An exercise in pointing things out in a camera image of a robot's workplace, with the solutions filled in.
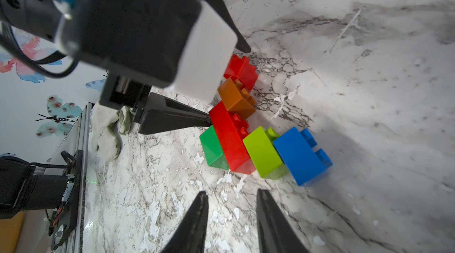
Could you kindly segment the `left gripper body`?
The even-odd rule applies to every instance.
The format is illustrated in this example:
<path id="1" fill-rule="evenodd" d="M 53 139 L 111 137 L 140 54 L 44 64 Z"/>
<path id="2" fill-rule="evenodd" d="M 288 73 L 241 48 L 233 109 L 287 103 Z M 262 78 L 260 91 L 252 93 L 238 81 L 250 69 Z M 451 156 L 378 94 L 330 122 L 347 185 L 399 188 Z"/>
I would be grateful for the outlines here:
<path id="1" fill-rule="evenodd" d="M 55 42 L 109 73 L 100 103 L 120 109 L 136 101 L 121 83 L 211 102 L 238 37 L 207 0 L 74 0 Z"/>

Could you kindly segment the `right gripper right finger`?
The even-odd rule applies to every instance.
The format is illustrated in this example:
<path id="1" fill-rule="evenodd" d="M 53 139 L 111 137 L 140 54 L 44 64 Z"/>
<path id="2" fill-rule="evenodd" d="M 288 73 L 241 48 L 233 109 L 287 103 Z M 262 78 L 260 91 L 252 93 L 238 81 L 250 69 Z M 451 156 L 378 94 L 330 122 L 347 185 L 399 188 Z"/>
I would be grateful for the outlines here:
<path id="1" fill-rule="evenodd" d="M 261 253 L 309 253 L 268 190 L 258 189 L 256 213 Z"/>

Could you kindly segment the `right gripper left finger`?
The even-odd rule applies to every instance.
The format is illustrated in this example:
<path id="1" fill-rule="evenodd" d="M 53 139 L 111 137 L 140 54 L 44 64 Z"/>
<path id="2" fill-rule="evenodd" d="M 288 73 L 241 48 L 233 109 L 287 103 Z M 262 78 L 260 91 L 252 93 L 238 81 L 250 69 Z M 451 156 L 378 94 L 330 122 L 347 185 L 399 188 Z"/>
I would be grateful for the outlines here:
<path id="1" fill-rule="evenodd" d="M 174 235 L 161 252 L 203 253 L 205 251 L 208 215 L 209 198 L 205 191 L 200 191 Z"/>

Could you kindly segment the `dark green lego brick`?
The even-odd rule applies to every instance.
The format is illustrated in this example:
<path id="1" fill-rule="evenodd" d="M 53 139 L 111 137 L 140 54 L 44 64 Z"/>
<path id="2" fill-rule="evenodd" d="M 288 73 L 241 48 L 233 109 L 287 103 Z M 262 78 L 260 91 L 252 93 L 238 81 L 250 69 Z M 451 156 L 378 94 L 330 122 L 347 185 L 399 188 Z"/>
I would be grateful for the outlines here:
<path id="1" fill-rule="evenodd" d="M 209 127 L 200 135 L 200 142 L 208 166 L 229 170 L 228 162 L 215 132 L 214 126 Z"/>

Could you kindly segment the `long red lego brick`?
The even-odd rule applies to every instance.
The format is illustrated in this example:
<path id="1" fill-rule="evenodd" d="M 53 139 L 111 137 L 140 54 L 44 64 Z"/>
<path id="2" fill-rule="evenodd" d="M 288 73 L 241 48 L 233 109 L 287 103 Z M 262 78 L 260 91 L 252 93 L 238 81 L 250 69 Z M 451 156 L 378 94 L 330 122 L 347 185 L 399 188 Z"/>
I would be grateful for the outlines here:
<path id="1" fill-rule="evenodd" d="M 256 170 L 243 143 L 248 133 L 248 123 L 236 113 L 227 111 L 220 102 L 209 112 L 215 132 L 232 172 L 249 175 Z"/>

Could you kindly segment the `blue lego brick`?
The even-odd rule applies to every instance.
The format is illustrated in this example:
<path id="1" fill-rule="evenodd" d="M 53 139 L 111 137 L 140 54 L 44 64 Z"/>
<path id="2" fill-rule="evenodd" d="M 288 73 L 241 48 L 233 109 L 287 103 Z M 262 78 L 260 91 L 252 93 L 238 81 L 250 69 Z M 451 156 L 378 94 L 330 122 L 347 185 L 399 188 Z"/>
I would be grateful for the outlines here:
<path id="1" fill-rule="evenodd" d="M 308 129 L 291 128 L 274 140 L 273 145 L 299 186 L 309 186 L 325 176 L 332 160 L 323 149 L 314 150 L 317 142 Z"/>

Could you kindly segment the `orange lego brick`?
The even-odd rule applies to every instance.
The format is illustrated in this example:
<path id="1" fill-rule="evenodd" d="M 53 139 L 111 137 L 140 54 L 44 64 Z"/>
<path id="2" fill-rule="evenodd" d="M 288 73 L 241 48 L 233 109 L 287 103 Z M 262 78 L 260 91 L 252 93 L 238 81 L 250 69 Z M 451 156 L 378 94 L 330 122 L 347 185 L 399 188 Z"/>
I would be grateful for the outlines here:
<path id="1" fill-rule="evenodd" d="M 256 100 L 239 80 L 227 79 L 219 88 L 218 93 L 227 111 L 234 112 L 246 120 L 256 112 Z"/>

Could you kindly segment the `small red lego brick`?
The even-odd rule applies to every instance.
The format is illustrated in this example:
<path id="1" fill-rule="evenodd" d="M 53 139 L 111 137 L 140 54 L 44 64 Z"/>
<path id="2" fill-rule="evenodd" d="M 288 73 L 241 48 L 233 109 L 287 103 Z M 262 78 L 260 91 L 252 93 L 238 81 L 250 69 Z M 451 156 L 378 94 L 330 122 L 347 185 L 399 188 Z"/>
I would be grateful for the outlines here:
<path id="1" fill-rule="evenodd" d="M 240 58 L 232 55 L 223 76 L 225 79 L 239 80 L 248 91 L 254 88 L 258 80 L 257 68 L 250 64 L 247 56 Z"/>

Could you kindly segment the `lime green lego brick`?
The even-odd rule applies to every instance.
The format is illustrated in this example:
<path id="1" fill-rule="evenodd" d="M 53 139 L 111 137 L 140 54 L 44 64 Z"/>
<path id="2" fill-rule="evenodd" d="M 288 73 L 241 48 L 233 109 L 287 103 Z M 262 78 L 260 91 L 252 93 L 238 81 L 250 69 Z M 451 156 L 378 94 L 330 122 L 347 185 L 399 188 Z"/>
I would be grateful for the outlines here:
<path id="1" fill-rule="evenodd" d="M 246 150 L 263 179 L 278 180 L 289 173 L 273 145 L 279 137 L 272 127 L 264 129 L 260 126 L 243 139 Z"/>

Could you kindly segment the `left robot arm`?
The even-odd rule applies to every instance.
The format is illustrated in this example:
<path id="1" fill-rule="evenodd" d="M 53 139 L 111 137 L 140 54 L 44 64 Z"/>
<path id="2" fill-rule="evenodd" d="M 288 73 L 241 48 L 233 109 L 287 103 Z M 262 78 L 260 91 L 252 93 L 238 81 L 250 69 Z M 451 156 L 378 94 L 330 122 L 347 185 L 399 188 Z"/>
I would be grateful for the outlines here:
<path id="1" fill-rule="evenodd" d="M 1 22 L 1 46 L 36 73 L 64 78 L 79 61 L 105 69 L 100 104 L 131 107 L 144 135 L 211 126 L 151 88 L 209 103 L 234 50 L 251 51 L 223 0 L 1 0 Z M 66 71 L 45 69 L 64 56 Z"/>

